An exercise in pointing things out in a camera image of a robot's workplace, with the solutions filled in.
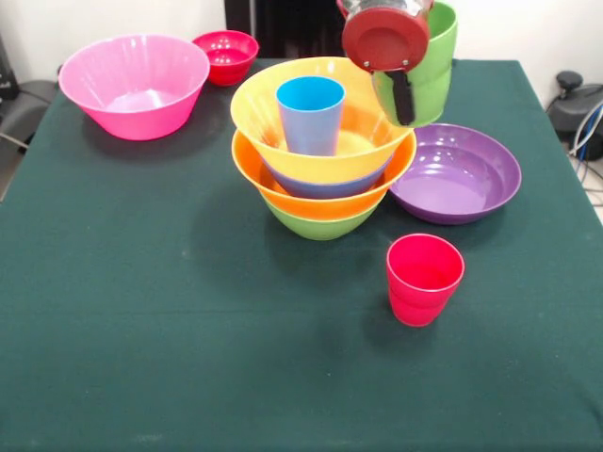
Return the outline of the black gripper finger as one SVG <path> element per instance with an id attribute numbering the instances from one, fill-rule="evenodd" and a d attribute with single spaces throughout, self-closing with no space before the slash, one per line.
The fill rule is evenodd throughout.
<path id="1" fill-rule="evenodd" d="M 411 125 L 416 119 L 412 84 L 403 70 L 390 73 L 393 82 L 392 97 L 395 105 L 396 119 L 402 126 Z"/>

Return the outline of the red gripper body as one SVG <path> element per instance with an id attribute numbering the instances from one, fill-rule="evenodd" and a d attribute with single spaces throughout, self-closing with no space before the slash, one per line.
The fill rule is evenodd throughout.
<path id="1" fill-rule="evenodd" d="M 431 38 L 430 6 L 343 6 L 342 47 L 368 71 L 410 71 L 425 56 Z"/>

